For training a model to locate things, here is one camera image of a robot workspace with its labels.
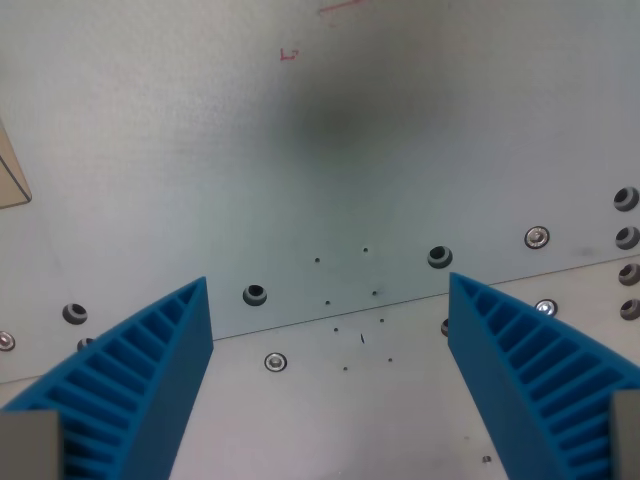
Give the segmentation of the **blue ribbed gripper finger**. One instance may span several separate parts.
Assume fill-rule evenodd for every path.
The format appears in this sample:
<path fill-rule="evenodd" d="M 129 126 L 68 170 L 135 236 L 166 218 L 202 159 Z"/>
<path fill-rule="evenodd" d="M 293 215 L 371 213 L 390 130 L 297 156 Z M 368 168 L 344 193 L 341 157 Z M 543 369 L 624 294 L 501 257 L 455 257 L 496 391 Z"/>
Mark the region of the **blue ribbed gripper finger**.
<path fill-rule="evenodd" d="M 213 353 L 198 278 L 95 338 L 4 406 L 55 411 L 66 479 L 167 479 Z"/>
<path fill-rule="evenodd" d="M 638 387 L 637 365 L 457 273 L 448 346 L 509 478 L 612 478 L 609 405 Z"/>

